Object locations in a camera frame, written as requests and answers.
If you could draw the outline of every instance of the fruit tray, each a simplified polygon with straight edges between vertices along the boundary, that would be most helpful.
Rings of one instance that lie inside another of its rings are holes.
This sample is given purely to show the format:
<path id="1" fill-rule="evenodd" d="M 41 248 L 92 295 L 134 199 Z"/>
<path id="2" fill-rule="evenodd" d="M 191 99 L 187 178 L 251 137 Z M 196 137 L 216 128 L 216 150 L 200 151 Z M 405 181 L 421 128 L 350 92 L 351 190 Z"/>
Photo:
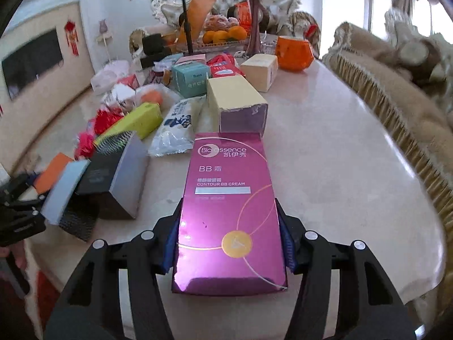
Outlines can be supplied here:
<path id="1" fill-rule="evenodd" d="M 205 44 L 203 42 L 192 42 L 193 44 L 193 52 L 194 53 L 210 53 L 210 52 L 222 52 L 225 50 L 229 50 L 233 47 L 242 46 L 244 47 L 246 40 L 243 41 L 231 41 L 225 43 L 208 43 Z M 187 53 L 187 44 L 186 43 L 178 43 L 176 45 L 176 49 Z"/>

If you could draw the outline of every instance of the gold fringe trim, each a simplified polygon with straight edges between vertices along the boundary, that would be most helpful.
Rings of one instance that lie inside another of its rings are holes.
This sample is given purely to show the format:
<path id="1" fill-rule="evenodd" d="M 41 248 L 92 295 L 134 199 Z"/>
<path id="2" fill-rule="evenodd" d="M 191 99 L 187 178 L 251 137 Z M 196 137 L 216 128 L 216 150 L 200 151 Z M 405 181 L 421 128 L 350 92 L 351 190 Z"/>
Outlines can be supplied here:
<path id="1" fill-rule="evenodd" d="M 326 57 L 329 60 L 328 67 L 345 81 L 376 114 L 407 161 L 418 173 L 445 227 L 447 262 L 438 292 L 438 315 L 441 315 L 453 298 L 453 182 L 451 175 L 443 170 L 435 156 L 430 154 L 426 147 L 418 144 L 406 127 L 404 117 L 371 73 L 360 65 L 350 62 L 341 54 L 341 50 L 332 52 L 329 56 L 329 58 Z"/>

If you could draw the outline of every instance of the black tv screen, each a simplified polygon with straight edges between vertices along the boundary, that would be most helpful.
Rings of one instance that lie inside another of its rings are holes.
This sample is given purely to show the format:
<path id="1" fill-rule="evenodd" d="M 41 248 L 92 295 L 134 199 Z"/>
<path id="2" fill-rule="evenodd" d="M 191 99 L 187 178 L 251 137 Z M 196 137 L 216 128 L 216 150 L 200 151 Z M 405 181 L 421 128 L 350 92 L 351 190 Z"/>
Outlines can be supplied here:
<path id="1" fill-rule="evenodd" d="M 1 65 L 11 99 L 28 84 L 63 61 L 57 30 L 53 29 L 23 45 L 5 58 Z"/>

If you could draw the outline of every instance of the gold curved line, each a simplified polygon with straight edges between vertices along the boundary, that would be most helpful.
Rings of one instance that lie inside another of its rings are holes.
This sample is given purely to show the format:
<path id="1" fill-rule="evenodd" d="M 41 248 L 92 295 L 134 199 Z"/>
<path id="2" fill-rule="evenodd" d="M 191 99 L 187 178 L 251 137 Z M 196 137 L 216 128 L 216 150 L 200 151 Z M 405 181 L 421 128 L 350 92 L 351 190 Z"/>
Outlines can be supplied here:
<path id="1" fill-rule="evenodd" d="M 183 245 L 183 244 L 179 244 L 179 243 L 178 243 L 178 246 L 181 248 L 185 248 L 185 249 L 192 249 L 194 251 L 213 251 L 216 249 L 222 249 L 221 246 L 215 246 L 214 248 L 196 248 L 194 246 L 187 246 L 187 245 Z"/>
<path id="2" fill-rule="evenodd" d="M 236 225 L 236 230 L 239 230 L 239 221 L 241 220 L 241 215 L 242 213 L 244 212 L 244 209 L 245 209 L 245 206 L 247 205 L 248 202 L 250 202 L 250 200 L 255 196 L 257 195 L 259 192 L 263 191 L 264 189 L 268 188 L 268 187 L 271 187 L 272 184 L 269 184 L 269 185 L 266 185 L 264 187 L 262 187 L 261 189 L 258 189 L 256 192 L 254 192 L 250 197 L 249 199 L 244 203 L 241 211 L 239 212 L 239 216 L 237 218 L 237 225 Z"/>
<path id="3" fill-rule="evenodd" d="M 261 226 L 264 225 L 264 223 L 267 221 L 267 219 L 269 218 L 270 214 L 273 212 L 273 208 L 275 207 L 275 202 L 273 203 L 273 206 L 272 208 L 270 209 L 269 213 L 267 214 L 267 217 L 264 219 L 264 221 L 261 223 L 260 226 L 258 226 L 255 230 L 253 230 L 253 233 L 250 233 L 250 235 L 253 235 L 255 234 L 260 228 Z"/>
<path id="4" fill-rule="evenodd" d="M 254 150 L 254 151 L 255 151 L 257 154 L 259 154 L 259 155 L 263 158 L 263 160 L 267 163 L 266 158 L 265 158 L 260 152 L 258 152 L 258 151 L 255 150 L 253 147 L 249 146 L 248 144 L 242 143 L 242 142 L 240 142 L 240 141 L 235 141 L 234 139 L 221 138 L 221 137 L 204 137 L 204 138 L 196 138 L 195 140 L 198 141 L 199 139 L 224 139 L 224 140 L 226 140 L 226 141 L 232 141 L 232 142 L 239 143 L 239 144 L 241 144 L 241 145 L 244 145 L 244 146 L 246 146 L 246 147 L 248 147 L 248 148 Z"/>
<path id="5" fill-rule="evenodd" d="M 255 275 L 257 275 L 261 280 L 264 280 L 266 281 L 266 283 L 270 284 L 270 285 L 273 285 L 275 286 L 276 288 L 278 289 L 284 289 L 286 290 L 288 287 L 287 286 L 280 286 L 280 285 L 277 285 L 277 284 L 274 284 L 272 281 L 269 281 L 268 279 L 265 279 L 264 277 L 262 277 L 258 272 L 256 272 L 253 267 L 250 265 L 250 263 L 245 259 L 245 257 L 243 257 L 244 261 L 245 261 L 245 264 L 250 268 L 250 271 L 252 271 Z"/>

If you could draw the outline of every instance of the black pole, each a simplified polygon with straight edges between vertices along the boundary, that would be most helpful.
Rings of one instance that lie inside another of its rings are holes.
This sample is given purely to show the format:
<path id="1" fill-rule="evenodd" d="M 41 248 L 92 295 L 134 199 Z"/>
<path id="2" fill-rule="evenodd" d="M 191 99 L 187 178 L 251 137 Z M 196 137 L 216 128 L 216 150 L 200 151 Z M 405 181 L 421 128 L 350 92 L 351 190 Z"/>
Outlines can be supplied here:
<path id="1" fill-rule="evenodd" d="M 183 11 L 184 11 L 184 31 L 186 32 L 186 40 L 187 40 L 187 50 L 189 51 L 189 55 L 193 55 L 193 45 L 192 45 L 192 32 L 189 23 L 189 17 L 187 15 L 187 5 L 186 0 L 183 1 Z"/>

